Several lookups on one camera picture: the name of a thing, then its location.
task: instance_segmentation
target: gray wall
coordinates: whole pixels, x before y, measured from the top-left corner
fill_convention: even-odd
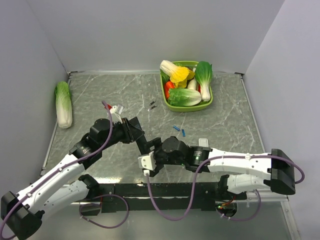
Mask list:
[[[67,74],[25,0],[0,1],[0,196],[39,176]]]
[[[244,73],[284,0],[27,0],[67,71],[204,60]]]
[[[302,239],[320,239],[320,1],[286,0],[245,74],[267,150],[284,150],[305,171],[291,206]]]

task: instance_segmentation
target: marble pattern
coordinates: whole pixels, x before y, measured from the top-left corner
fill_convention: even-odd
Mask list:
[[[207,138],[212,148],[239,153],[261,153],[262,146],[250,111],[246,94],[238,74],[214,74],[211,82],[213,103],[197,112],[172,112],[163,99],[158,74],[76,74],[71,76],[73,124],[58,128],[47,161],[53,168],[69,149],[87,133],[94,121],[106,118],[101,100],[111,105],[122,104],[123,117],[138,117],[147,140],[162,140],[176,136],[188,145],[198,145],[199,138]],[[149,103],[157,107],[148,111]],[[185,130],[186,137],[173,128]],[[100,183],[145,182],[138,167],[138,147],[135,143],[118,143],[103,152],[103,157],[85,173]],[[225,172],[201,173],[199,182],[217,182]],[[194,174],[183,166],[165,166],[152,179],[154,183],[192,182]]]

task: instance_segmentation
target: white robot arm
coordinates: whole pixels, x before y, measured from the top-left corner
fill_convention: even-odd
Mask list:
[[[114,120],[112,124],[107,119],[98,119],[90,132],[57,166],[17,194],[8,192],[1,198],[1,218],[19,239],[33,235],[42,221],[69,204],[97,197],[99,184],[87,174],[68,186],[64,184],[98,161],[102,150],[118,142],[137,143],[141,153],[138,165],[144,175],[150,177],[154,177],[164,165],[184,165],[186,170],[195,172],[207,159],[219,157],[197,171],[240,174],[222,176],[218,183],[221,193],[237,195],[256,189],[270,189],[285,195],[295,193],[294,164],[281,150],[273,149],[271,155],[253,155],[225,152],[207,146],[188,146],[173,136],[164,142],[159,137],[147,141],[137,117],[131,120],[121,118],[122,106],[106,107]]]

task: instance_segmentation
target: white bracket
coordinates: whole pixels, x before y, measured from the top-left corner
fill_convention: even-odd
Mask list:
[[[138,163],[140,169],[147,169],[153,171],[156,169],[156,161],[154,159],[154,151],[149,154],[138,156]]]

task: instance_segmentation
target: green basket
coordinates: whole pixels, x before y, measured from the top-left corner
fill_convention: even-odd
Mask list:
[[[173,63],[174,64],[181,64],[184,67],[195,67],[198,64],[197,61],[173,61]],[[171,106],[166,100],[165,89],[164,89],[164,85],[165,84],[166,84],[166,81],[161,76],[161,86],[162,86],[163,100],[164,100],[165,104],[168,106],[168,108],[173,112],[184,113],[184,112],[200,111],[200,110],[205,109],[206,107],[208,107],[212,103],[212,101],[214,100],[214,96],[212,94],[212,89],[211,89],[211,86],[209,85],[211,98],[210,98],[210,101],[208,101],[207,103],[202,104],[202,105],[195,105],[195,106]]]

